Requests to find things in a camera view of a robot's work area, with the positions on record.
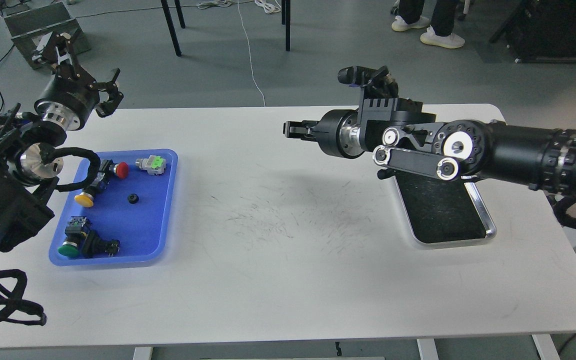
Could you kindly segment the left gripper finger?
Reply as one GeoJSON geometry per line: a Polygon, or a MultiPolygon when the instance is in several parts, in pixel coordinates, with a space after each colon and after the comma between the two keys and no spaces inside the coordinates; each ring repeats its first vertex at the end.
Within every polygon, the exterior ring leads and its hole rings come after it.
{"type": "Polygon", "coordinates": [[[85,71],[74,52],[73,41],[66,32],[43,35],[30,59],[33,64],[51,71],[51,83],[63,80],[82,84],[86,80],[85,71]]]}
{"type": "Polygon", "coordinates": [[[95,107],[95,111],[99,117],[109,117],[114,114],[115,110],[118,109],[121,101],[124,99],[124,94],[119,91],[117,85],[117,79],[121,73],[121,69],[114,68],[111,70],[112,77],[110,80],[105,82],[93,82],[93,90],[98,92],[105,92],[107,94],[107,100],[99,102],[95,107]]]}

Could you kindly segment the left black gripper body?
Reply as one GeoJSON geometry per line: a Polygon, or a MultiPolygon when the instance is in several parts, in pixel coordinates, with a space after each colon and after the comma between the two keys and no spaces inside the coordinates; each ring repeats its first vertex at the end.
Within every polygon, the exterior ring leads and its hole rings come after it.
{"type": "Polygon", "coordinates": [[[39,99],[34,103],[34,109],[41,116],[50,112],[50,108],[54,106],[69,110],[71,123],[67,130],[75,132],[83,129],[99,101],[98,91],[90,89],[88,85],[52,75],[39,99]]]}

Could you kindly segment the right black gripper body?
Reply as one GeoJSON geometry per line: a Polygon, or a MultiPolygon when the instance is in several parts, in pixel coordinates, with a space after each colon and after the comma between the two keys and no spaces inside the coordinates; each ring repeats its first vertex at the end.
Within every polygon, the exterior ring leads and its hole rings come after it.
{"type": "Polygon", "coordinates": [[[355,159],[361,156],[357,110],[331,110],[313,126],[313,136],[327,155],[355,159]]]}

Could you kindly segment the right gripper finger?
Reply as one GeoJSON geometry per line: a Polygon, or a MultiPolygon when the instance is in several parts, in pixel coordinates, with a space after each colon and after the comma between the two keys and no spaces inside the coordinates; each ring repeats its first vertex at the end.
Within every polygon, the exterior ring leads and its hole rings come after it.
{"type": "Polygon", "coordinates": [[[319,128],[318,120],[286,121],[283,124],[283,134],[288,139],[298,139],[300,141],[317,142],[325,134],[319,128]]]}

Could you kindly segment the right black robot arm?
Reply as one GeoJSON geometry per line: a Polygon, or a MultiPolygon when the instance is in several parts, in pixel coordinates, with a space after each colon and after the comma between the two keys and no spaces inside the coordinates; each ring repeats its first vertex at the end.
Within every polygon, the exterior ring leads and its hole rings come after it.
{"type": "Polygon", "coordinates": [[[348,66],[337,79],[359,88],[359,107],[334,109],[320,120],[286,121],[287,138],[316,142],[332,157],[371,152],[380,179],[409,173],[437,188],[494,179],[559,194],[550,202],[555,218],[576,229],[576,130],[437,121],[421,101],[399,95],[386,66],[348,66]]]}

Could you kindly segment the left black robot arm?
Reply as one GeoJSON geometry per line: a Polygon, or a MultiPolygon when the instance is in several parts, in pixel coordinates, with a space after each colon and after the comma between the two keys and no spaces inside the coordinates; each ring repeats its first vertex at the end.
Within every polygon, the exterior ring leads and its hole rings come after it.
{"type": "MultiPolygon", "coordinates": [[[[48,207],[53,192],[84,189],[98,177],[102,164],[89,149],[64,147],[68,131],[82,129],[90,114],[111,116],[123,100],[116,80],[99,82],[80,66],[68,33],[50,32],[32,53],[32,61],[50,68],[52,76],[35,112],[20,112],[16,104],[0,114],[0,252],[36,236],[54,217],[48,207]]],[[[23,299],[28,278],[20,269],[0,270],[0,322],[11,322],[14,312],[37,316],[21,320],[43,326],[44,308],[23,299]]]]}

